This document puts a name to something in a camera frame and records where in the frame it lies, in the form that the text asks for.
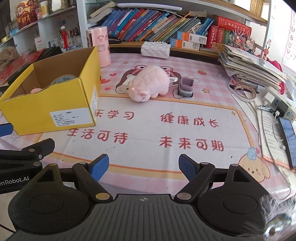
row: white quilted bag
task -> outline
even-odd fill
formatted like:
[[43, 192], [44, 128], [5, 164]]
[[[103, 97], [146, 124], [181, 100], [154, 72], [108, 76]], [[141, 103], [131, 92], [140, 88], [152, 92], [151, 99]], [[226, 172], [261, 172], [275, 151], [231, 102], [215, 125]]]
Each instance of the white quilted bag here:
[[156, 58], [168, 58], [170, 56], [170, 44], [164, 42], [145, 42], [141, 47], [141, 54]]

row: pink plush pig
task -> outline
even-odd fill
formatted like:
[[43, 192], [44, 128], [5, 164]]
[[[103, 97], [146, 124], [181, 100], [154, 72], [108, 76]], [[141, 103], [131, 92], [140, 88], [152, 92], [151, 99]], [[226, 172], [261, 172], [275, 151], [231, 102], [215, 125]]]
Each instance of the pink plush pig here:
[[128, 83], [128, 94], [136, 102], [145, 102], [156, 98], [158, 94], [165, 95], [169, 84], [167, 73], [158, 66], [150, 65]]

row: stack of papers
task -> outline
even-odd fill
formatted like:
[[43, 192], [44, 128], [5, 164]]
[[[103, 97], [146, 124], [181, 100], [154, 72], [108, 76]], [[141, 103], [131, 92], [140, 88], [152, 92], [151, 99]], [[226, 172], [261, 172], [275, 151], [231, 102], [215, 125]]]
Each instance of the stack of papers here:
[[219, 59], [228, 76], [232, 76], [238, 84], [253, 87], [272, 86], [280, 90], [279, 84], [287, 77], [268, 61], [254, 56], [244, 50], [224, 45]]

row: smartphone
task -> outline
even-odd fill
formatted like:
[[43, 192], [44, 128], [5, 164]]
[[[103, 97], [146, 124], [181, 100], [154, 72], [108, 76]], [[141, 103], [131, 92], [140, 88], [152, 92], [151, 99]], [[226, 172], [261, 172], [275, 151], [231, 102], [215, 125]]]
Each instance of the smartphone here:
[[290, 169], [296, 169], [296, 135], [290, 120], [278, 117], [279, 126], [284, 133], [284, 143]]

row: yellow cardboard box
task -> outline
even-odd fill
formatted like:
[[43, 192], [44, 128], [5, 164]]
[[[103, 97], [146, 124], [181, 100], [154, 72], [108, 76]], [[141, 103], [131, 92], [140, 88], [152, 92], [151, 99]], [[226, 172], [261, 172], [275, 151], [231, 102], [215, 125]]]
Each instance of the yellow cardboard box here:
[[[66, 74], [77, 78], [50, 86]], [[31, 64], [0, 97], [0, 110], [19, 135], [94, 126], [100, 78], [96, 47], [56, 55]]]

